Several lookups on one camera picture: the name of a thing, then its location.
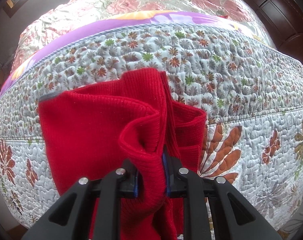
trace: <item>silver screw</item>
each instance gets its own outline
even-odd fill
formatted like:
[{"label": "silver screw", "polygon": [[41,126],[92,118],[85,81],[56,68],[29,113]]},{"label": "silver screw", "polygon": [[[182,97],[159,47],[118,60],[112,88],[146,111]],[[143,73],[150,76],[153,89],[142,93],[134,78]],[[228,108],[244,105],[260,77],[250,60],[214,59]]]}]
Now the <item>silver screw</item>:
[{"label": "silver screw", "polygon": [[216,181],[219,184],[224,184],[226,182],[226,179],[224,177],[219,176],[216,178]]},{"label": "silver screw", "polygon": [[188,172],[189,172],[189,170],[187,168],[180,168],[179,169],[180,174],[187,174]]},{"label": "silver screw", "polygon": [[117,175],[123,175],[126,173],[126,170],[124,168],[119,168],[116,170]]},{"label": "silver screw", "polygon": [[84,178],[80,178],[79,181],[78,181],[78,183],[81,184],[81,185],[87,184],[88,183],[88,179],[85,178],[85,177]]}]

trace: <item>fabric fold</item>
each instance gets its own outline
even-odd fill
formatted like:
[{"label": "fabric fold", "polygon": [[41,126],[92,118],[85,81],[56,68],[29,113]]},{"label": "fabric fold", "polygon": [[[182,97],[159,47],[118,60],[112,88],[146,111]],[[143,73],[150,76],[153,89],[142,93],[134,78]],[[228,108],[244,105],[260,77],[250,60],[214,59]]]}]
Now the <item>fabric fold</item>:
[{"label": "fabric fold", "polygon": [[129,158],[142,182],[138,198],[122,200],[122,239],[174,240],[182,233],[182,201],[165,196],[163,147],[197,170],[206,114],[173,101],[165,73],[141,69],[66,91],[39,102],[39,114],[60,195],[80,177],[102,178]]}]

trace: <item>red cloth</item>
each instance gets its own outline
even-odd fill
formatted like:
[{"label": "red cloth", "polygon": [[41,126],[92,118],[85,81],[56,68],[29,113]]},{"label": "red cloth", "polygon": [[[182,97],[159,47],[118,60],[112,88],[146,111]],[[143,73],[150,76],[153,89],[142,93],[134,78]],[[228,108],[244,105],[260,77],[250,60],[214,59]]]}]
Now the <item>red cloth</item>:
[{"label": "red cloth", "polygon": [[59,194],[80,177],[104,177],[125,158],[142,175],[136,199],[123,199],[123,240],[176,240],[182,201],[165,196],[162,152],[197,171],[206,114],[171,99],[165,72],[146,68],[39,103],[46,154]]}]

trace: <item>triangular cutout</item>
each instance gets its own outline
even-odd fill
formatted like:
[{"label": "triangular cutout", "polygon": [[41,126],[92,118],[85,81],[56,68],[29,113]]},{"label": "triangular cutout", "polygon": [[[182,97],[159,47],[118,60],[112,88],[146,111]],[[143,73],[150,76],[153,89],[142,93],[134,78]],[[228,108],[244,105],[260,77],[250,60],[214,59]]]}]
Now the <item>triangular cutout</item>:
[{"label": "triangular cutout", "polygon": [[56,210],[50,215],[49,221],[61,226],[66,226],[73,209],[77,194],[73,193],[60,203]]},{"label": "triangular cutout", "polygon": [[255,218],[249,211],[240,203],[240,201],[231,193],[227,194],[231,207],[233,209],[236,222],[238,225],[244,225],[253,222]]}]

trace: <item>bed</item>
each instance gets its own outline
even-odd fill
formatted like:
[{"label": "bed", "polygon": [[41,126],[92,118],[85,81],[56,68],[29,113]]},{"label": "bed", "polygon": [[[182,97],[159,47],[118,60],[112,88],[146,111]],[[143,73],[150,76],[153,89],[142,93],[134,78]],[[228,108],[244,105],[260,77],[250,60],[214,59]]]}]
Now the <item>bed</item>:
[{"label": "bed", "polygon": [[224,176],[275,229],[286,223],[303,198],[303,65],[242,0],[71,0],[27,27],[0,92],[0,189],[13,216],[30,227],[59,198],[39,98],[144,67],[207,112],[199,175]]}]

